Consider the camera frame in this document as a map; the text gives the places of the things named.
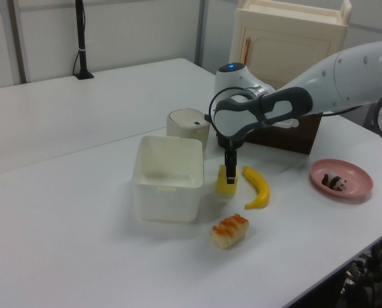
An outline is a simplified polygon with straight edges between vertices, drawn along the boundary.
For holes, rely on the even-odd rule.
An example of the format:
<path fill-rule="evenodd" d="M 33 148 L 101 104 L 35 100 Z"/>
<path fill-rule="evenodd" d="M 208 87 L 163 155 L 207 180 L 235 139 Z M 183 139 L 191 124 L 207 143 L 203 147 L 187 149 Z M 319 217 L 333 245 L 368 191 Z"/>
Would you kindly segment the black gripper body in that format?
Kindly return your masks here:
<path fill-rule="evenodd" d="M 217 143 L 226 151 L 236 151 L 244 144 L 244 140 L 240 139 L 233 141 L 227 137 L 217 134 Z"/>

